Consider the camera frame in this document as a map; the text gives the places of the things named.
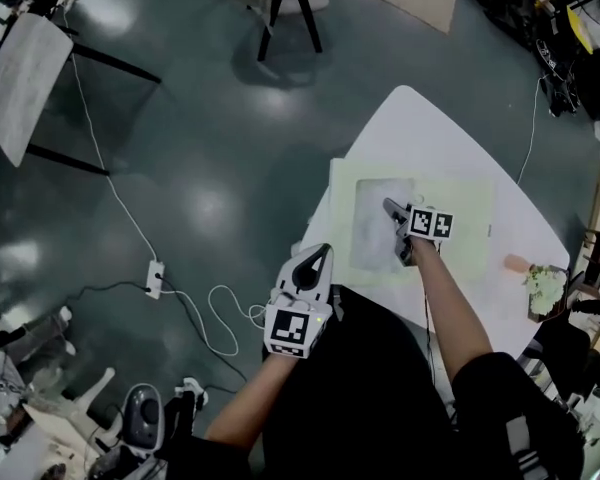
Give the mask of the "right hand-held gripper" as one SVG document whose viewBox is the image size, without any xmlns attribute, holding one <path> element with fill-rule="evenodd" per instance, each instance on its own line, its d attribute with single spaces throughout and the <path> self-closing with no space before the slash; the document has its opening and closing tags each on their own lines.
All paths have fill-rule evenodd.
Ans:
<svg viewBox="0 0 600 480">
<path fill-rule="evenodd" d="M 409 203 L 401 206 L 391 198 L 384 199 L 383 208 L 395 224 L 395 253 L 404 267 L 414 265 L 413 238 L 439 244 L 451 237 L 455 220 L 451 213 L 429 207 L 415 207 Z"/>
</svg>

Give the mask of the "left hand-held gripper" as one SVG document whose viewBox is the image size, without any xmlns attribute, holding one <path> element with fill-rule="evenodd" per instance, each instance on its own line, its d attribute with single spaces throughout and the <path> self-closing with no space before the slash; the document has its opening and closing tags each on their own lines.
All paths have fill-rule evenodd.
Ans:
<svg viewBox="0 0 600 480">
<path fill-rule="evenodd" d="M 333 314 L 328 303 L 333 263 L 333 249 L 322 243 L 301 250 L 282 266 L 278 288 L 271 291 L 265 306 L 264 345 L 269 353 L 310 356 Z"/>
</svg>

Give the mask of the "white cloth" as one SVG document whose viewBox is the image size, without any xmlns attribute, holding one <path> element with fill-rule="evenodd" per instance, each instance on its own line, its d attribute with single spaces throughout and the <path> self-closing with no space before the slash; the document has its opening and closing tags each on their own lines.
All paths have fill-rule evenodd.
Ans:
<svg viewBox="0 0 600 480">
<path fill-rule="evenodd" d="M 375 274 L 397 273 L 396 227 L 383 202 L 390 198 L 405 207 L 414 196 L 412 178 L 361 179 L 356 184 L 349 265 Z"/>
</svg>

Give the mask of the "pale green tray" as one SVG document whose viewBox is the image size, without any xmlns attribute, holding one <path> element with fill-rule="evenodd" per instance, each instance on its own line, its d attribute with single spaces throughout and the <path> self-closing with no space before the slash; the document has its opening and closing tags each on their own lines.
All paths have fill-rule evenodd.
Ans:
<svg viewBox="0 0 600 480">
<path fill-rule="evenodd" d="M 334 250 L 333 281 L 354 286 L 390 286 L 412 283 L 413 267 L 397 273 L 375 274 L 349 265 L 356 184 L 361 179 L 412 178 L 414 196 L 409 204 L 432 207 L 455 216 L 453 231 L 441 245 L 441 255 L 458 281 L 480 278 L 487 268 L 489 233 L 494 199 L 493 184 L 485 178 L 458 178 L 440 173 L 334 159 L 329 186 L 329 235 Z"/>
</svg>

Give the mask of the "person's left forearm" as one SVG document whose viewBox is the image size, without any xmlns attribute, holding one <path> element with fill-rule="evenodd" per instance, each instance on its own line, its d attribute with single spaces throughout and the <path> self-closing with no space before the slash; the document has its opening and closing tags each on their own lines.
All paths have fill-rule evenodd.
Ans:
<svg viewBox="0 0 600 480">
<path fill-rule="evenodd" d="M 257 374 L 211 422 L 204 438 L 250 451 L 298 361 L 295 356 L 269 355 Z"/>
</svg>

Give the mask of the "person's right forearm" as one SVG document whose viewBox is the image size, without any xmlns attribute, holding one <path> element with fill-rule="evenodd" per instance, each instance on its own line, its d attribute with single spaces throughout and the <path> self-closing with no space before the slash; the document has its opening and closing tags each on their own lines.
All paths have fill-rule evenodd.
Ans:
<svg viewBox="0 0 600 480">
<path fill-rule="evenodd" d="M 436 247 L 412 238 L 441 357 L 450 382 L 473 359 L 492 353 L 488 335 L 474 309 L 447 269 Z"/>
</svg>

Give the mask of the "person's black clothing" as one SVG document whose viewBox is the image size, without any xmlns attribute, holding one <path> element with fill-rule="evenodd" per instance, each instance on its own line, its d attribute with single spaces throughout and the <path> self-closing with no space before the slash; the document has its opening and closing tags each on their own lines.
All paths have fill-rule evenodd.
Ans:
<svg viewBox="0 0 600 480">
<path fill-rule="evenodd" d="M 261 426 L 181 438 L 165 480 L 252 480 L 250 437 L 264 480 L 580 480 L 575 419 L 510 355 L 466 362 L 449 416 L 406 325 L 350 290 L 342 306 L 308 358 L 264 359 L 273 379 L 249 386 L 246 410 Z"/>
</svg>

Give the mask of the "white power strip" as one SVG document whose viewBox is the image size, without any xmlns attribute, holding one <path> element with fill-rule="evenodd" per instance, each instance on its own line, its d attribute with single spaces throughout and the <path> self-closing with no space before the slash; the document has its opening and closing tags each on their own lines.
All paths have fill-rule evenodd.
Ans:
<svg viewBox="0 0 600 480">
<path fill-rule="evenodd" d="M 165 265 L 157 260 L 149 262 L 146 278 L 145 294 L 154 300 L 158 300 L 162 294 Z"/>
</svg>

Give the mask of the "pink vase with white flowers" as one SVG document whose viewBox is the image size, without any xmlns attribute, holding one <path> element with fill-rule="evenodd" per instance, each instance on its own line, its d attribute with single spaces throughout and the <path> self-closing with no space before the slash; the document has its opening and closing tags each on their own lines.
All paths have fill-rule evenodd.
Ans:
<svg viewBox="0 0 600 480">
<path fill-rule="evenodd" d="M 562 291 L 567 288 L 568 272 L 559 267 L 532 264 L 523 257 L 514 254 L 505 257 L 504 267 L 524 277 L 522 285 L 526 290 L 527 309 L 531 294 L 541 292 L 548 295 L 556 292 L 561 295 Z"/>
</svg>

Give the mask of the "white humanoid robot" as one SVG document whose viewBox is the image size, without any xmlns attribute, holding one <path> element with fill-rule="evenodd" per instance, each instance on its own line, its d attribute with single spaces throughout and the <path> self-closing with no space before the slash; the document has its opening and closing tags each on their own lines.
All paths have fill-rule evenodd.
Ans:
<svg viewBox="0 0 600 480">
<path fill-rule="evenodd" d="M 158 451 L 164 441 L 165 415 L 161 396 L 151 384 L 133 386 L 122 409 L 122 443 L 138 457 Z"/>
</svg>

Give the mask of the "white curved-leg stool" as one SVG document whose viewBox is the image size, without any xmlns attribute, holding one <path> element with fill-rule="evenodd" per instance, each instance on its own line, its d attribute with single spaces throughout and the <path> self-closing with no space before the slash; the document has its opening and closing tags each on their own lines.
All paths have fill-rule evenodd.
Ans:
<svg viewBox="0 0 600 480">
<path fill-rule="evenodd" d="M 117 415 L 111 427 L 105 429 L 87 412 L 115 375 L 115 369 L 108 367 L 101 378 L 76 399 L 69 400 L 62 395 L 53 401 L 40 397 L 30 398 L 24 404 L 24 409 L 53 441 L 76 452 L 93 451 L 102 454 L 102 445 L 114 445 L 115 436 L 122 429 L 122 417 Z"/>
</svg>

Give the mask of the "grey table with black legs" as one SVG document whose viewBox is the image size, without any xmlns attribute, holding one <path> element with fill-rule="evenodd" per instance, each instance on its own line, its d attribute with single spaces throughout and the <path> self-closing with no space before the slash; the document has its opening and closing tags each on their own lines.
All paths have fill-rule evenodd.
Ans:
<svg viewBox="0 0 600 480">
<path fill-rule="evenodd" d="M 30 154 L 107 176 L 95 165 L 39 147 L 33 133 L 65 64 L 79 55 L 159 84 L 161 79 L 125 61 L 74 42 L 60 26 L 36 14 L 20 15 L 0 48 L 0 149 L 18 167 Z"/>
</svg>

